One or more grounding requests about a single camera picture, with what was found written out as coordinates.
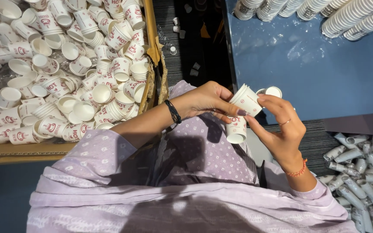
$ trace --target painted fingernail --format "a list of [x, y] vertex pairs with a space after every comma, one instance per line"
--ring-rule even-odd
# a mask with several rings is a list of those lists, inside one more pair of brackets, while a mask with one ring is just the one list
[[247, 115], [247, 112], [244, 111], [243, 109], [239, 109], [239, 110], [237, 111], [237, 115], [243, 117], [243, 116], [246, 116], [246, 115]]

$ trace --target cardboard box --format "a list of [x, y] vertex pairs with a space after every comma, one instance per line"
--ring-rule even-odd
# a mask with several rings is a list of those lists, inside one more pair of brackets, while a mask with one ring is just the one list
[[[155, 87], [155, 70], [158, 64], [162, 62], [162, 51], [160, 50], [161, 47], [156, 30], [152, 0], [143, 1], [150, 45], [147, 53], [151, 57], [151, 62], [150, 74], [146, 83], [145, 92], [143, 93], [139, 113], [143, 113], [157, 105], [157, 101], [155, 101], [155, 99], [158, 98]], [[163, 92], [168, 93], [168, 88], [166, 87]], [[0, 164], [58, 160], [67, 154], [74, 146], [75, 143], [52, 144], [51, 140], [27, 145], [12, 145], [10, 143], [0, 144]]]

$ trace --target orange thread bracelet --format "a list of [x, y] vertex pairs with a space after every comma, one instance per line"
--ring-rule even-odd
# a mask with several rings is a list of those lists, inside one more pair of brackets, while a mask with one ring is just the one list
[[306, 170], [306, 162], [307, 161], [308, 161], [307, 158], [305, 158], [303, 160], [303, 168], [300, 171], [293, 172], [293, 173], [290, 173], [290, 172], [284, 172], [284, 173], [286, 173], [287, 175], [292, 176], [292, 177], [298, 177], [299, 175], [301, 175], [301, 174], [303, 174], [305, 172], [305, 170]]

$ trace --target purple dress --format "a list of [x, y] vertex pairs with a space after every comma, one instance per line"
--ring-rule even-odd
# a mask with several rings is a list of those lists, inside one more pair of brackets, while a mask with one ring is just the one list
[[[179, 82], [170, 97], [191, 89]], [[296, 192], [266, 162], [268, 189], [259, 187], [249, 153], [245, 143], [228, 143], [210, 114], [173, 125], [158, 146], [140, 151], [111, 130], [89, 131], [45, 168], [27, 232], [357, 232], [320, 182]]]

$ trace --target blue tabletop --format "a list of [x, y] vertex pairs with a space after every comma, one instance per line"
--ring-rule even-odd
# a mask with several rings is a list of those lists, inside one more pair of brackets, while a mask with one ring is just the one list
[[[320, 16], [237, 19], [225, 0], [232, 73], [237, 87], [279, 87], [301, 120], [373, 113], [373, 33], [359, 41], [322, 35]], [[267, 122], [274, 116], [265, 110]]]

